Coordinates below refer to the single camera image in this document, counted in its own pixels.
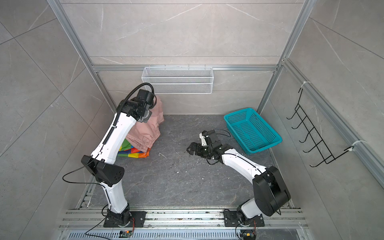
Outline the pink shorts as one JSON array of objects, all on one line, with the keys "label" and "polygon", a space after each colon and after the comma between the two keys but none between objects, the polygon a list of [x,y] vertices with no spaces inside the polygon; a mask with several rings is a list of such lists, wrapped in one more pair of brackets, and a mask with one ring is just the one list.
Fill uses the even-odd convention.
[{"label": "pink shorts", "polygon": [[157,97],[157,104],[151,110],[152,115],[146,123],[137,122],[129,131],[126,140],[141,152],[147,152],[160,137],[159,126],[164,122],[163,103]]}]

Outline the rainbow striped shorts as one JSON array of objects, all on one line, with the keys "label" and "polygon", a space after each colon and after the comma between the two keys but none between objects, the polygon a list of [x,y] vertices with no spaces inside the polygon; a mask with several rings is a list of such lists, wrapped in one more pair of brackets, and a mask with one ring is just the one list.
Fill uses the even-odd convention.
[{"label": "rainbow striped shorts", "polygon": [[146,152],[142,152],[131,145],[126,139],[124,139],[117,156],[118,157],[128,157],[128,158],[146,158],[150,154],[150,148]]}]

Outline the teal plastic basket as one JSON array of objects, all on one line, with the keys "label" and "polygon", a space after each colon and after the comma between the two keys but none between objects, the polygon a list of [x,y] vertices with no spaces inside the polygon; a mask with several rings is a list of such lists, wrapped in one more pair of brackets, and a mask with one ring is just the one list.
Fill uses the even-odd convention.
[{"label": "teal plastic basket", "polygon": [[282,137],[252,108],[224,116],[227,128],[247,155],[280,144]]}]

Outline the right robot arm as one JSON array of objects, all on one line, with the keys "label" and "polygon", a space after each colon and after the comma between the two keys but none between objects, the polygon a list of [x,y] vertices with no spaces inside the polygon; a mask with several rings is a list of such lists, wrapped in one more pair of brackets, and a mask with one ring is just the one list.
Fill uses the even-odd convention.
[{"label": "right robot arm", "polygon": [[291,194],[278,168],[256,164],[241,155],[235,148],[222,144],[214,130],[203,131],[199,135],[201,142],[192,142],[187,148],[190,155],[214,160],[228,166],[253,186],[254,198],[239,205],[236,217],[240,225],[248,226],[262,218],[280,214],[280,208],[291,200]]}]

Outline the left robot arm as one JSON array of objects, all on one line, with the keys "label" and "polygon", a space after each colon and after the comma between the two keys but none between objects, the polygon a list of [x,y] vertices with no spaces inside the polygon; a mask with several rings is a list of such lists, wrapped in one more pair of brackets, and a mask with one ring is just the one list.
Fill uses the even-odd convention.
[{"label": "left robot arm", "polygon": [[119,227],[131,223],[131,213],[122,187],[125,169],[115,165],[116,157],[131,128],[137,122],[147,121],[155,104],[156,98],[143,100],[135,97],[122,101],[100,144],[91,155],[84,155],[81,160],[104,190],[108,202],[106,219]]}]

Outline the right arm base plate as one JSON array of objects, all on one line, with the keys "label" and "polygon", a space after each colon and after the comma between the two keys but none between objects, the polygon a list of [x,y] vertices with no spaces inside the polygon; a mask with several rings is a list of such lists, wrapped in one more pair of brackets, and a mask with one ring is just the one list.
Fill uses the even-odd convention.
[{"label": "right arm base plate", "polygon": [[237,225],[242,226],[253,226],[253,227],[264,227],[265,222],[262,215],[256,215],[253,218],[246,217],[241,211],[230,211],[228,209],[223,210],[225,227],[236,227]]}]

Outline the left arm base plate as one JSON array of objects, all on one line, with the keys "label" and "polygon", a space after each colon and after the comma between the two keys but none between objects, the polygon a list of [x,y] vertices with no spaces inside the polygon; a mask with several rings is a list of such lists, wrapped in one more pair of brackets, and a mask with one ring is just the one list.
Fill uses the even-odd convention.
[{"label": "left arm base plate", "polygon": [[146,219],[147,212],[123,212],[121,214],[116,214],[113,212],[108,212],[106,220],[104,221],[104,228],[130,228],[138,227],[142,228]]}]

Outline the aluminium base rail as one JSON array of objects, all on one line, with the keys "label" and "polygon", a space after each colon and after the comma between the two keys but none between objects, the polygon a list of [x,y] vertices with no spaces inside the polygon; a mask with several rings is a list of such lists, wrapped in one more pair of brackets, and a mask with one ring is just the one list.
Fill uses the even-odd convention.
[{"label": "aluminium base rail", "polygon": [[311,240],[300,209],[282,209],[241,223],[233,207],[133,208],[133,222],[113,224],[101,208],[68,210],[58,220],[61,240]]}]

